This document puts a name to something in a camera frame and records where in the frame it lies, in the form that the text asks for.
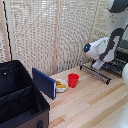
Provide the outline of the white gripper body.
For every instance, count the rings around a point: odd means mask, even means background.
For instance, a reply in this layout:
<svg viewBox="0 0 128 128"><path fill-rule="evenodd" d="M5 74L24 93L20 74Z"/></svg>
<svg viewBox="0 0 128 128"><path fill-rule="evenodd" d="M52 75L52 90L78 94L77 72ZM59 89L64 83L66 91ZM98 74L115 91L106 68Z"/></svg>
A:
<svg viewBox="0 0 128 128"><path fill-rule="evenodd" d="M95 68L96 70L100 70L101 67L103 66L104 61L101 60L96 60L93 64L92 67Z"/></svg>

